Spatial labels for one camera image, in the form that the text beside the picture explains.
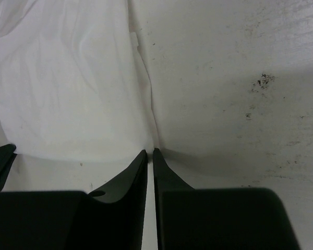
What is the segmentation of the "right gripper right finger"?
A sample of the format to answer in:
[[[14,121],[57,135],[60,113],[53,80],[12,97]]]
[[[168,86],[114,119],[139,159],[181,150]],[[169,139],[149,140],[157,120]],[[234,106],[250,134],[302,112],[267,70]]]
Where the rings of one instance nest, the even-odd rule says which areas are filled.
[[[153,151],[159,249],[299,249],[280,198],[265,188],[194,189]]]

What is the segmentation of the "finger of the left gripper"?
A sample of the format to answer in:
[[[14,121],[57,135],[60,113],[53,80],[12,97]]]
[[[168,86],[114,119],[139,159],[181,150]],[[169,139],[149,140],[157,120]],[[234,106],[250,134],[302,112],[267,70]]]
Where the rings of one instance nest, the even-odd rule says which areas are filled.
[[[17,156],[15,154],[16,146],[6,144],[0,147],[0,191],[3,189],[13,162]]]

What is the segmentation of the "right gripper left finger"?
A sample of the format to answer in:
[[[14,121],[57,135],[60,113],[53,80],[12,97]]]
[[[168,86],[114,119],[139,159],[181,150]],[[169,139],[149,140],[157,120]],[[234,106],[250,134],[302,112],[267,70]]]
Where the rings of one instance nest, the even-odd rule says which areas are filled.
[[[146,151],[101,187],[0,192],[0,249],[141,249]]]

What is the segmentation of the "white tank top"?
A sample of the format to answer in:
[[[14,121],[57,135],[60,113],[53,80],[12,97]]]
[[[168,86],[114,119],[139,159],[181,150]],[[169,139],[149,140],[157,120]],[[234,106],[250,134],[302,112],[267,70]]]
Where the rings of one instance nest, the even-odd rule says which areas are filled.
[[[0,122],[18,154],[152,152],[151,83],[127,1],[0,2]]]

